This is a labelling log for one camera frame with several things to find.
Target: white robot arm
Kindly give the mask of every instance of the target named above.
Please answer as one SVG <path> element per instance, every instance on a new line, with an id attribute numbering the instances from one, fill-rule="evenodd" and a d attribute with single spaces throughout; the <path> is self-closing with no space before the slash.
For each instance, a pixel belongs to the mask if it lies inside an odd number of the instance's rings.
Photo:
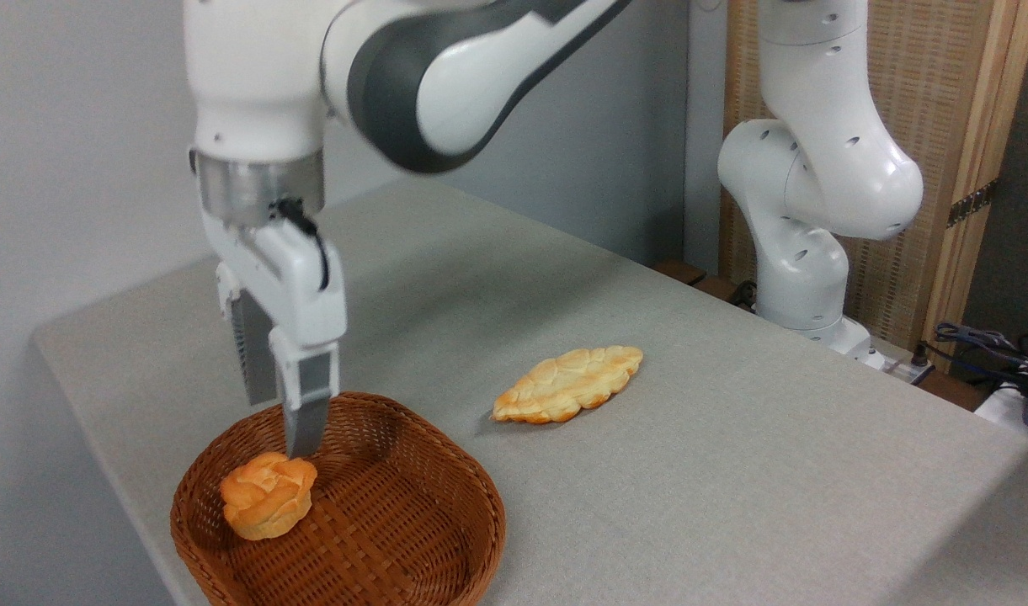
<path id="1" fill-rule="evenodd" d="M 337 250 L 309 219 L 323 120 L 404 169 L 455 169 L 629 1 L 185 0 L 191 163 L 221 310 L 249 401 L 280 387 L 290 456 L 319 448 L 346 329 Z"/>
<path id="2" fill-rule="evenodd" d="M 757 314 L 879 367 L 842 314 L 847 253 L 830 231 L 894 237 L 922 178 L 869 93 L 867 22 L 867 0 L 761 0 L 761 95 L 778 119 L 734 128 L 719 180 L 756 243 Z"/>

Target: table surface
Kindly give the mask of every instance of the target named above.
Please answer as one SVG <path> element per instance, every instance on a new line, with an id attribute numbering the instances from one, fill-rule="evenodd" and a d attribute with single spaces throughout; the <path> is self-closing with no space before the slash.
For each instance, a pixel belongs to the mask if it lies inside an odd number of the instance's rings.
<path id="1" fill-rule="evenodd" d="M 484 604 L 1028 604 L 1028 440 L 705 293 L 429 180 L 321 215 L 342 386 L 476 457 L 507 544 Z M 200 261 L 41 327 L 90 451 L 181 604 L 169 510 L 255 412 Z M 489 420 L 538 360 L 635 345 L 564 425 Z"/>

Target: golden crust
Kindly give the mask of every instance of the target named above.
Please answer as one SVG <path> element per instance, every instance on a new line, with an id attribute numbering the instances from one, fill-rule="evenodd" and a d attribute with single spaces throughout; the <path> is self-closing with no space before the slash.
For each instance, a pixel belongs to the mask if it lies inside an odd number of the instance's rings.
<path id="1" fill-rule="evenodd" d="M 221 480 L 222 514 L 247 540 L 280 537 L 310 509 L 315 465 L 282 453 L 263 453 Z"/>
<path id="2" fill-rule="evenodd" d="M 581 409 L 594 409 L 626 387 L 640 367 L 640 349 L 575 349 L 548 358 L 495 400 L 495 421 L 562 423 Z"/>

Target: brown woven basket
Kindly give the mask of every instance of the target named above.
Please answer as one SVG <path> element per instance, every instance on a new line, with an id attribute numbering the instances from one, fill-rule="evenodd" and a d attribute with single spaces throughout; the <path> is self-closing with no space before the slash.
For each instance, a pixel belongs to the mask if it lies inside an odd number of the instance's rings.
<path id="1" fill-rule="evenodd" d="M 480 464 L 381 395 L 330 401 L 308 514 L 247 541 L 222 518 L 218 484 L 286 451 L 282 407 L 230 427 L 180 479 L 170 514 L 179 556 L 213 604 L 475 604 L 506 541 L 499 492 Z"/>

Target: flat bread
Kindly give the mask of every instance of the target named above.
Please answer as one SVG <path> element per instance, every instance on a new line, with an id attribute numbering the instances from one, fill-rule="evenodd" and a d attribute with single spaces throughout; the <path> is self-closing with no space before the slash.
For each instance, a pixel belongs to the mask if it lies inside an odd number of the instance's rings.
<path id="1" fill-rule="evenodd" d="M 626 387 L 645 353 L 624 345 L 575 349 L 541 361 L 495 400 L 491 419 L 563 423 Z"/>

